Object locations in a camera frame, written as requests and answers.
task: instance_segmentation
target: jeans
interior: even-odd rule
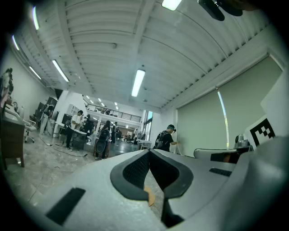
[[[66,133],[67,133],[67,136],[66,136],[66,147],[69,148],[69,144],[70,144],[70,140],[71,140],[71,137],[72,137],[72,134],[73,134],[73,130],[70,127],[67,127]]]

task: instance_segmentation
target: cap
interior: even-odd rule
[[[174,130],[175,126],[174,125],[169,125],[167,129],[173,129]]]

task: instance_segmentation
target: marble floor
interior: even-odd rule
[[[65,144],[60,147],[58,139],[51,136],[33,134],[35,143],[24,143],[24,164],[22,168],[16,159],[6,159],[6,179],[14,194],[32,205],[36,205],[42,196],[55,184],[77,169],[95,161],[91,152],[73,150],[68,152]],[[132,152],[137,145],[117,141],[111,144],[109,158]],[[163,208],[163,192],[149,171],[144,184],[151,188],[155,203],[151,206],[154,214],[160,218]]]

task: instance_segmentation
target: white shirt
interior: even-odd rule
[[[70,126],[69,126],[69,127],[70,127],[72,130],[74,130],[76,124],[73,124],[72,121],[74,121],[74,122],[76,122],[76,123],[79,123],[79,116],[78,116],[78,115],[74,115],[74,116],[71,118]]]

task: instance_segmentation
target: wooden cabinet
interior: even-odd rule
[[[2,114],[1,122],[1,152],[4,169],[7,169],[6,158],[20,158],[24,167],[23,137],[25,125],[20,117],[9,112]]]

